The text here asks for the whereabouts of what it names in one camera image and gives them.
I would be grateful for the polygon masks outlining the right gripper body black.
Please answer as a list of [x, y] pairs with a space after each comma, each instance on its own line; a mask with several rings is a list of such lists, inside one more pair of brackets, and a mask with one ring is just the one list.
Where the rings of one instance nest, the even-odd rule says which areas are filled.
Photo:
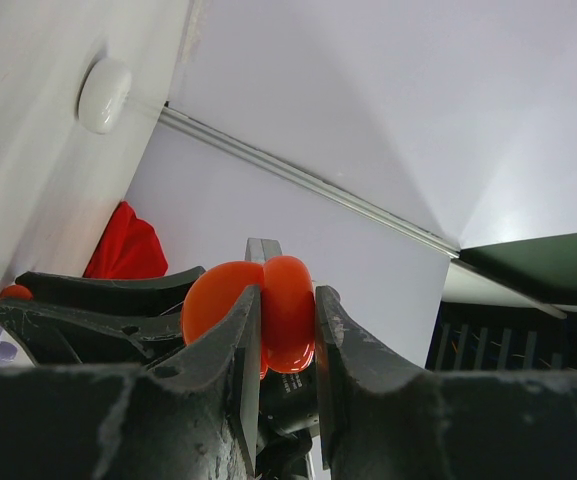
[[270, 371], [260, 387], [255, 477], [312, 479], [311, 450], [318, 434], [315, 371]]

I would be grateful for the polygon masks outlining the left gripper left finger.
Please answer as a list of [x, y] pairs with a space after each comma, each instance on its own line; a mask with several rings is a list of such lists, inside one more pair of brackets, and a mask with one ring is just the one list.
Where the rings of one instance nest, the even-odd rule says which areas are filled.
[[260, 320], [247, 287], [199, 340], [129, 379], [99, 429], [98, 478], [253, 478]]

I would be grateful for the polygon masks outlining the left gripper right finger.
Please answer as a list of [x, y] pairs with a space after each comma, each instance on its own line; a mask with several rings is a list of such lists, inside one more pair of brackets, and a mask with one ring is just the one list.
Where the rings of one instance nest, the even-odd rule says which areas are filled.
[[315, 291], [321, 450], [334, 479], [445, 479], [436, 377]]

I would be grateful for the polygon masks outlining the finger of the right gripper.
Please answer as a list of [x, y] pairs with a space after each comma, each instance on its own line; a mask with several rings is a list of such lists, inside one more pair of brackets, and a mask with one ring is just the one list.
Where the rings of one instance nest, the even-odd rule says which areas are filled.
[[178, 313], [191, 286], [204, 273], [197, 266], [164, 277], [111, 280], [26, 272], [15, 283], [41, 303], [116, 316], [161, 316]]
[[116, 316], [4, 298], [0, 300], [0, 326], [36, 366], [149, 366], [185, 346], [177, 313]]

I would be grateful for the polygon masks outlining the orange earbud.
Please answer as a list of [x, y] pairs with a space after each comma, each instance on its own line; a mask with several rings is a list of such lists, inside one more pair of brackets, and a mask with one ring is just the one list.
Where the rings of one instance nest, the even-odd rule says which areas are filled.
[[33, 299], [33, 294], [28, 288], [22, 285], [13, 284], [1, 290], [0, 299], [3, 298], [15, 298], [24, 301], [31, 301]]

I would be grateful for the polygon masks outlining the orange charging case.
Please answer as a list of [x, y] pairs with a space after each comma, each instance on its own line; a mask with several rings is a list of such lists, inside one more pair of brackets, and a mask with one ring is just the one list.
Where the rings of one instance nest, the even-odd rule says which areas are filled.
[[226, 262], [202, 274], [182, 306], [185, 342], [195, 342], [217, 325], [252, 285], [261, 293], [260, 376], [268, 370], [282, 374], [305, 370], [315, 352], [314, 286], [306, 265], [293, 256], [280, 255], [263, 264]]

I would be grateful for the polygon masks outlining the white charging case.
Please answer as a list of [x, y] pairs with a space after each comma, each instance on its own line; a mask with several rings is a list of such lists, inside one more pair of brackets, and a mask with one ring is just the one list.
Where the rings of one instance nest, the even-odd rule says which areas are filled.
[[117, 124], [132, 86], [132, 72], [121, 61], [103, 58], [96, 62], [82, 86], [77, 105], [82, 126], [99, 135]]

